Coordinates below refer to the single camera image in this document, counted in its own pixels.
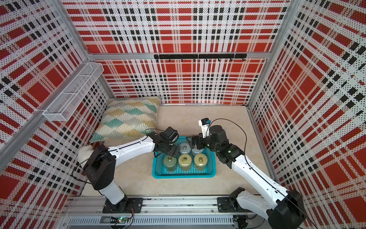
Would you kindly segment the blue-grey tea canister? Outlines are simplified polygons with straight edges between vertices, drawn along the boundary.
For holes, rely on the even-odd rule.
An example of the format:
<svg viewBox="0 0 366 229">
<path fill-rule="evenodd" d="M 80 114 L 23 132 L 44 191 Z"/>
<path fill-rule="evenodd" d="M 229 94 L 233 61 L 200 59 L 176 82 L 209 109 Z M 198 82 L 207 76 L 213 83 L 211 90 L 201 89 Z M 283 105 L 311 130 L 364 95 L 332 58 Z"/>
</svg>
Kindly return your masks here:
<svg viewBox="0 0 366 229">
<path fill-rule="evenodd" d="M 193 157 L 195 157 L 196 155 L 198 155 L 198 154 L 201 154 L 201 153 L 203 153 L 203 149 L 197 149 L 197 148 L 192 148 L 191 149 L 191 153 L 192 153 L 192 156 Z"/>
<path fill-rule="evenodd" d="M 187 143 L 187 142 L 181 143 L 179 145 L 179 153 L 180 153 L 180 155 L 190 154 L 191 153 L 191 147 L 190 147 L 189 143 Z"/>
</svg>

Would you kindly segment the dark green tea canister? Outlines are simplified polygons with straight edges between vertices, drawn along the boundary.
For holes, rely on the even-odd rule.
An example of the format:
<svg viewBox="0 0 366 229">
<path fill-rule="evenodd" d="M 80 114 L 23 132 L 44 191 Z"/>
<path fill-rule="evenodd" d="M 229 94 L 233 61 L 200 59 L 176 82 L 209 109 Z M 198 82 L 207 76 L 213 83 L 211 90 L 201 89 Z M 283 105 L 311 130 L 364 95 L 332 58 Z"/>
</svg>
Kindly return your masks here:
<svg viewBox="0 0 366 229">
<path fill-rule="evenodd" d="M 164 166 L 168 172 L 174 172 L 177 169 L 177 158 L 172 156 L 165 156 Z"/>
</svg>

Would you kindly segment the yellow-green tea canister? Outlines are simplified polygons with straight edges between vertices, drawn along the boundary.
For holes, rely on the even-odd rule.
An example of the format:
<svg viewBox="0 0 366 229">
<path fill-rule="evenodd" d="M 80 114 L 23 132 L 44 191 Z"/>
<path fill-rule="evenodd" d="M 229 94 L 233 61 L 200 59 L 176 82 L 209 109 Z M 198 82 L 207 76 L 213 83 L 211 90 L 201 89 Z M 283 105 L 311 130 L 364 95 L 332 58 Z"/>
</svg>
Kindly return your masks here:
<svg viewBox="0 0 366 229">
<path fill-rule="evenodd" d="M 189 154 L 180 155 L 178 163 L 182 171 L 189 171 L 192 167 L 192 157 Z"/>
<path fill-rule="evenodd" d="M 206 166 L 207 166 L 207 162 L 208 162 L 208 158 L 203 153 L 197 154 L 194 157 L 195 169 L 198 170 L 198 171 L 205 170 Z"/>
</svg>

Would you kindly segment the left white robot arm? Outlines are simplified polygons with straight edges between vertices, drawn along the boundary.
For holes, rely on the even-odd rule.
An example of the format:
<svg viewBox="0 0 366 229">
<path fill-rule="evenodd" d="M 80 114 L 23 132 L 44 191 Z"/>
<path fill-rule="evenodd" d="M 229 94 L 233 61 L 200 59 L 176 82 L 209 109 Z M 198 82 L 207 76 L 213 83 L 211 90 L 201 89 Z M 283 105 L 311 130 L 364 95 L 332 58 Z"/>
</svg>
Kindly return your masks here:
<svg viewBox="0 0 366 229">
<path fill-rule="evenodd" d="M 96 149 L 85 146 L 78 151 L 78 162 L 94 190 L 106 197 L 113 208 L 124 205 L 128 198 L 114 180 L 115 169 L 122 163 L 150 152 L 160 152 L 171 157 L 179 154 L 175 142 L 179 134 L 172 127 L 161 133 L 150 132 L 130 143 L 107 148 L 100 145 Z"/>
</svg>

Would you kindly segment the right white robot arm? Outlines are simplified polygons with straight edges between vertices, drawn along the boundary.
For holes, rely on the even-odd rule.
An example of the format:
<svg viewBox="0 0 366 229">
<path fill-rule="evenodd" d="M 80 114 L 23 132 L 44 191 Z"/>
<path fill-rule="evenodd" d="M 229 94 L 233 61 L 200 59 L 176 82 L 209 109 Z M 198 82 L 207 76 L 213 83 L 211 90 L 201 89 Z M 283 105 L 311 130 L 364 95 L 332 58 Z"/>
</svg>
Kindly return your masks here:
<svg viewBox="0 0 366 229">
<path fill-rule="evenodd" d="M 257 197 L 237 189 L 232 193 L 235 207 L 261 216 L 273 229 L 297 229 L 306 220 L 302 195 L 296 190 L 289 191 L 262 172 L 243 149 L 229 142 L 221 126 L 205 126 L 202 133 L 186 140 L 191 148 L 215 152 L 221 163 L 241 175 L 260 194 Z"/>
</svg>

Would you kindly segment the geometric fan pattern pillow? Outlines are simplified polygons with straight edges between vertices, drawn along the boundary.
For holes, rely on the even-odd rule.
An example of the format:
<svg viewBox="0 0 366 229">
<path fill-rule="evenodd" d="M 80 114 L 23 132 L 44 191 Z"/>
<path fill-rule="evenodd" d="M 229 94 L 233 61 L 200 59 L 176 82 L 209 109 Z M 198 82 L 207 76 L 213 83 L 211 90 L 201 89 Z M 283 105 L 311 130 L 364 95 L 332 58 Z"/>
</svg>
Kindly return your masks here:
<svg viewBox="0 0 366 229">
<path fill-rule="evenodd" d="M 111 99 L 90 142 L 140 138 L 156 128 L 158 96 Z"/>
</svg>

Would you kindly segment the white plush bear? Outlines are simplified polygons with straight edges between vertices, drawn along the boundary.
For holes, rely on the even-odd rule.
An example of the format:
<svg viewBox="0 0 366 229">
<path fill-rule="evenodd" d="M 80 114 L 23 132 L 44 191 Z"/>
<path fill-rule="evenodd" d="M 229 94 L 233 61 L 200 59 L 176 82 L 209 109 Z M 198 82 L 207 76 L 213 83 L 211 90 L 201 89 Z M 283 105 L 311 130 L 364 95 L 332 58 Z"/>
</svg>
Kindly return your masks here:
<svg viewBox="0 0 366 229">
<path fill-rule="evenodd" d="M 92 153 L 93 153 L 93 147 L 91 145 L 84 146 L 79 149 L 77 160 L 81 168 L 85 166 L 86 162 L 88 161 L 88 158 L 92 155 Z"/>
</svg>

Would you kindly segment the green circuit board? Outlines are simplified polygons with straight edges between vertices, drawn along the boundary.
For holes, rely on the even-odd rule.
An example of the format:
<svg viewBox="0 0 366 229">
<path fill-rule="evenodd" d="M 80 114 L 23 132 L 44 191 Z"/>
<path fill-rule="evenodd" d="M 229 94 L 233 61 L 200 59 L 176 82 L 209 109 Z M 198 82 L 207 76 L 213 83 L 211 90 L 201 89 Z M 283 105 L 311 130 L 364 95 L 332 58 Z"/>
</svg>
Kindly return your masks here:
<svg viewBox="0 0 366 229">
<path fill-rule="evenodd" d="M 110 217 L 110 224 L 125 224 L 128 220 L 128 217 Z"/>
</svg>

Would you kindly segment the black hook rail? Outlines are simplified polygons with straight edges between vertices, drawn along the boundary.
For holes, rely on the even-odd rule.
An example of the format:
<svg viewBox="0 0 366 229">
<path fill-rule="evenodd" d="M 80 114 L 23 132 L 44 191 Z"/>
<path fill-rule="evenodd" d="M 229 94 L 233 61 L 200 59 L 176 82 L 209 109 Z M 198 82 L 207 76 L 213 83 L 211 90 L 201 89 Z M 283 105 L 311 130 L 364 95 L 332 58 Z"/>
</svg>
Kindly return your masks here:
<svg viewBox="0 0 366 229">
<path fill-rule="evenodd" d="M 246 59 L 246 53 L 225 53 L 225 54 L 156 54 L 154 55 L 155 60 L 195 60 L 195 59 Z"/>
</svg>

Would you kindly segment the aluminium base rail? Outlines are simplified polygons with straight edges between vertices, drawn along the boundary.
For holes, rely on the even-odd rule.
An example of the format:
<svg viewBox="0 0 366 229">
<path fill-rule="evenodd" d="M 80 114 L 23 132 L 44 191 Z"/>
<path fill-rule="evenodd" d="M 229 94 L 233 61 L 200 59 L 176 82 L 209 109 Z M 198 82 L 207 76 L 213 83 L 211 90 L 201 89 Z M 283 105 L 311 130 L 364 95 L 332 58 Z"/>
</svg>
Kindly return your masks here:
<svg viewBox="0 0 366 229">
<path fill-rule="evenodd" d="M 250 220 L 250 228 L 264 226 L 267 220 L 261 216 L 234 206 L 228 196 L 135 196 L 129 198 L 126 210 L 111 212 L 107 210 L 104 197 L 76 197 L 67 201 L 57 229 L 91 227 L 138 226 L 187 226 L 199 225 L 235 226 L 237 221 Z M 110 224 L 110 217 L 128 217 L 125 224 Z"/>
</svg>

